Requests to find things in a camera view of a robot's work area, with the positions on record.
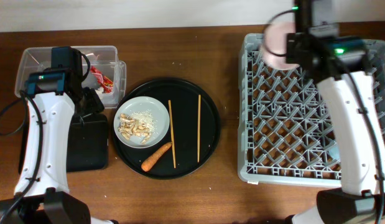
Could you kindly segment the wooden chopstick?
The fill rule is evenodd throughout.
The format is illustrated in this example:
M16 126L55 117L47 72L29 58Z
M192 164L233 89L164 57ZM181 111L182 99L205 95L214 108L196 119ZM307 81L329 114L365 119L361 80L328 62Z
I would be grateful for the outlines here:
M171 103L171 100L168 100L168 106L169 106L169 118L170 118L170 137L171 137L171 141L172 141L173 167L174 167L174 169L176 169L174 123L173 123L173 116L172 116L172 103Z
M201 120L201 95L198 95L198 119L197 119L197 162L200 162L200 120Z

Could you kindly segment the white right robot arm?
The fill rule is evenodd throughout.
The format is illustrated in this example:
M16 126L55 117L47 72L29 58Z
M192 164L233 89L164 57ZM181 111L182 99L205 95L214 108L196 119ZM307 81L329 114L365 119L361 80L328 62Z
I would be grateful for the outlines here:
M332 119L341 187L317 194L317 204L293 222L379 223L385 217L385 145L374 104L365 42L340 37L330 1L296 1L295 32L286 60L308 71Z

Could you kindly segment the orange carrot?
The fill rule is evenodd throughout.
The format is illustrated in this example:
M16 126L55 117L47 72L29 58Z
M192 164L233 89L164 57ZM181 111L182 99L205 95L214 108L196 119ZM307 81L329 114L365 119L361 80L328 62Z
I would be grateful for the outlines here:
M172 142L168 142L161 146L141 164L141 169L145 172L150 171L155 166L157 161L163 156L163 154L167 152L171 147Z

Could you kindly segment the light blue cup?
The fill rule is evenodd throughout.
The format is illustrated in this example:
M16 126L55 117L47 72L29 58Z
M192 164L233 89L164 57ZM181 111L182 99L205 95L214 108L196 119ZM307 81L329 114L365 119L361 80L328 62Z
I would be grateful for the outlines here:
M338 149L338 146L336 144L330 146L328 148L328 154L329 156L333 159L333 160L340 160L340 154L339 154L339 149Z

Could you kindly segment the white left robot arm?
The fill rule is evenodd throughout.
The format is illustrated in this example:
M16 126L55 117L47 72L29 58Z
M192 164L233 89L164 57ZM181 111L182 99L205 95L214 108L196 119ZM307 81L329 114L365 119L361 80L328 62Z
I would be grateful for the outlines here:
M69 194L67 147L71 120L84 113L85 74L68 69L30 74L20 92L29 111L29 133L20 179L12 199L0 201L0 223L101 223Z

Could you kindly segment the peanut shells food scraps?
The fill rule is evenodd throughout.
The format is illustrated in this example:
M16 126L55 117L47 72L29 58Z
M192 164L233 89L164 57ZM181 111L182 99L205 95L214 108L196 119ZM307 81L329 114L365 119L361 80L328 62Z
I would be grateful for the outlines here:
M149 111L121 113L119 115L118 131L126 140L132 136L139 137L141 144L146 144L155 131L155 121Z

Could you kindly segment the grey plate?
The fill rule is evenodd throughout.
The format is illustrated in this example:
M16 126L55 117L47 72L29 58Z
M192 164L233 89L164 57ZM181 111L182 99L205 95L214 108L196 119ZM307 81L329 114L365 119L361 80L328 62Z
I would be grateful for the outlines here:
M149 111L155 121L155 131L146 144L141 144L139 137L132 136L126 140L118 131L119 115L121 113L131 114L133 112ZM157 99L148 96L138 96L127 100L119 106L114 117L114 133L117 138L125 145L131 148L144 149L160 142L169 130L170 118L167 108Z

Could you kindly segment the red snack wrapper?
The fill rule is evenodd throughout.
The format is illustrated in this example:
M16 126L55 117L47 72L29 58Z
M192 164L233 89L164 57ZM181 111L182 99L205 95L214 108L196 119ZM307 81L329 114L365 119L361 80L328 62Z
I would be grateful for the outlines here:
M110 80L108 77L102 74L101 71L99 71L96 67L91 66L90 72L95 76L97 79L97 83L99 84L99 88L96 90L99 94L107 94L111 93L113 91L114 83L112 80Z

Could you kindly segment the white bowl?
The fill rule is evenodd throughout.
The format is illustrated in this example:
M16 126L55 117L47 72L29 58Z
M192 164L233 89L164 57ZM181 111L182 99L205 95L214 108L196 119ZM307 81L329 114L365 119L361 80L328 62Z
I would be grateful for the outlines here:
M261 44L262 60L271 68L276 70L292 70L299 65L295 63L286 63L285 56L276 56L271 54L268 49L275 54L286 53L286 40L288 33L295 32L293 22L275 22L264 31L264 41Z

